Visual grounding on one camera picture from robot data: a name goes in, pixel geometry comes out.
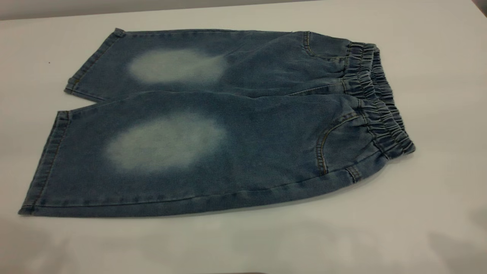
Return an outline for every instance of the white table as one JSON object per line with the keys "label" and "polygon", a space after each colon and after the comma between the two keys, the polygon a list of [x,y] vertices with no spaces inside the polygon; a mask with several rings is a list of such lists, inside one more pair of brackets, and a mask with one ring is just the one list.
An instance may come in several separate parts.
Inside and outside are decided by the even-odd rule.
{"label": "white table", "polygon": [[[67,79],[115,27],[376,43],[417,151],[337,193],[160,218],[21,217]],[[487,19],[469,0],[325,0],[0,21],[0,273],[487,273]]]}

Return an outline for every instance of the jeans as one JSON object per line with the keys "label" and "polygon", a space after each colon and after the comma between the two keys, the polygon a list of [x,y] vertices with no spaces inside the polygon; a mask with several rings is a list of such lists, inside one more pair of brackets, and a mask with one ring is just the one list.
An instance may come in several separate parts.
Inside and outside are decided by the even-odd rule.
{"label": "jeans", "polygon": [[273,204],[415,150],[373,44],[311,32],[116,29],[65,92],[22,215]]}

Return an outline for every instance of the hem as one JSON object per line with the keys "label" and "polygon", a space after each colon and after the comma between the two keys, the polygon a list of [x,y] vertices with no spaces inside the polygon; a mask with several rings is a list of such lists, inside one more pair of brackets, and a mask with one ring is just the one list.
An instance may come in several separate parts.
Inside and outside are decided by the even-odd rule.
{"label": "hem", "polygon": [[91,95],[87,95],[85,93],[79,92],[78,91],[78,85],[85,76],[85,74],[90,70],[90,68],[110,49],[115,42],[117,42],[120,38],[124,37],[126,35],[126,32],[122,29],[116,28],[114,32],[112,32],[106,39],[103,41],[103,43],[100,45],[100,47],[93,53],[88,60],[81,66],[76,73],[69,78],[68,84],[64,88],[64,92],[68,94],[72,94],[84,99],[88,100],[93,100],[95,99],[96,101],[104,100],[103,98],[98,98],[98,97],[93,97]]}
{"label": "hem", "polygon": [[32,215],[36,210],[36,206],[42,203],[40,198],[49,181],[54,161],[59,152],[61,142],[66,135],[69,122],[68,111],[59,111],[57,113],[51,133],[42,150],[42,157],[39,160],[34,178],[29,186],[22,208],[19,210],[20,215]]}
{"label": "hem", "polygon": [[351,42],[343,83],[346,94],[360,99],[362,116],[376,147],[393,159],[414,152],[415,146],[394,104],[379,52],[374,44]]}

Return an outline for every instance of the faded patch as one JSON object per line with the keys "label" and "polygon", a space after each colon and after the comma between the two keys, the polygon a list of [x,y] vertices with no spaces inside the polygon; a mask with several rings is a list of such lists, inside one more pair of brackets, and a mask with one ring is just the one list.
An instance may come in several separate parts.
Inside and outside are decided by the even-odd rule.
{"label": "faded patch", "polygon": [[129,64],[129,72],[137,80],[147,83],[217,81],[226,68],[223,56],[208,56],[191,49],[152,50],[136,57]]}
{"label": "faded patch", "polygon": [[187,168],[213,152],[225,130],[191,113],[172,114],[129,128],[106,147],[107,158],[123,172],[161,172]]}

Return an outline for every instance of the gray wall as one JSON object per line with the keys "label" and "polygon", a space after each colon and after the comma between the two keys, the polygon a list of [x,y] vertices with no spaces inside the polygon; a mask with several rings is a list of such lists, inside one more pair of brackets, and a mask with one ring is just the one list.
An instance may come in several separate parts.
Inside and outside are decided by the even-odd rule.
{"label": "gray wall", "polygon": [[0,20],[306,0],[0,0]]}

